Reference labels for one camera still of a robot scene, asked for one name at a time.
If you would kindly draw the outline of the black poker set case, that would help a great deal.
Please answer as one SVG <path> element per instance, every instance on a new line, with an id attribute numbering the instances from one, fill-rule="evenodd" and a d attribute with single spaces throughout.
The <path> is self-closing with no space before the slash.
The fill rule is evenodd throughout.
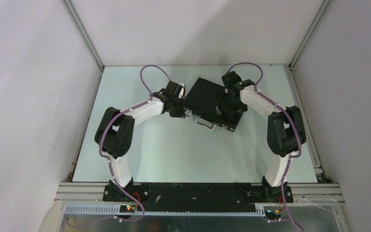
<path id="1" fill-rule="evenodd" d="M 185 97 L 185 108 L 191 112 L 196 124 L 209 130 L 222 128 L 234 132 L 247 111 L 247 106 L 231 111 L 220 110 L 219 106 L 226 103 L 220 98 L 225 87 L 199 77 Z"/>

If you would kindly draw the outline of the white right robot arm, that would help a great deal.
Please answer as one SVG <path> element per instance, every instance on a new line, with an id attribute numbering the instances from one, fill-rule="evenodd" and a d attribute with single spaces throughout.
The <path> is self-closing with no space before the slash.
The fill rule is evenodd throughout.
<path id="1" fill-rule="evenodd" d="M 263 94 L 252 80 L 242 80 L 234 71 L 222 76 L 225 86 L 215 94 L 216 113 L 241 115 L 248 108 L 255 110 L 267 121 L 267 144 L 276 155 L 264 175 L 266 185 L 262 197 L 274 202 L 281 196 L 280 186 L 286 182 L 293 158 L 301 156 L 306 133 L 302 114 L 297 106 L 281 105 Z"/>

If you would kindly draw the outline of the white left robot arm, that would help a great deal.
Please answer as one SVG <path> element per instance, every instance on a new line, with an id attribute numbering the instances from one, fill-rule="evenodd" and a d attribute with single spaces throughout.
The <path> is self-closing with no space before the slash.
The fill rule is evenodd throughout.
<path id="1" fill-rule="evenodd" d="M 126 110 L 109 107 L 104 112 L 94 140 L 99 145 L 99 155 L 108 162 L 111 181 L 117 185 L 114 194 L 121 201 L 128 201 L 133 196 L 126 154 L 135 127 L 164 113 L 174 118 L 185 118 L 185 92 L 184 84 L 169 81 L 165 88 L 151 93 L 148 99 L 135 106 Z"/>

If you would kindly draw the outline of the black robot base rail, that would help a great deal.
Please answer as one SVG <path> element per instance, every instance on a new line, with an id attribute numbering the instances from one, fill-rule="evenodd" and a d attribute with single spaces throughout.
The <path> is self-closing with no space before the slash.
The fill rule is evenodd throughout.
<path id="1" fill-rule="evenodd" d="M 257 203 L 292 203 L 290 186 L 254 183 L 148 183 L 133 181 L 123 190 L 109 182 L 104 202 L 133 202 L 148 213 L 255 213 Z"/>

